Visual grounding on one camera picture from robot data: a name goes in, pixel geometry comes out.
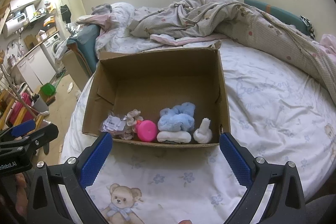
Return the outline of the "left hand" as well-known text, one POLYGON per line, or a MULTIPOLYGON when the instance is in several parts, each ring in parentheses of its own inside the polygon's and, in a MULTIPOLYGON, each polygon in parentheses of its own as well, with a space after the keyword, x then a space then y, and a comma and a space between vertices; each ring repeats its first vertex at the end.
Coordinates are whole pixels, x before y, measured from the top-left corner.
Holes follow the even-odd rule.
POLYGON ((18 189, 23 189, 27 187, 26 179, 23 173, 15 174, 15 181, 18 189))

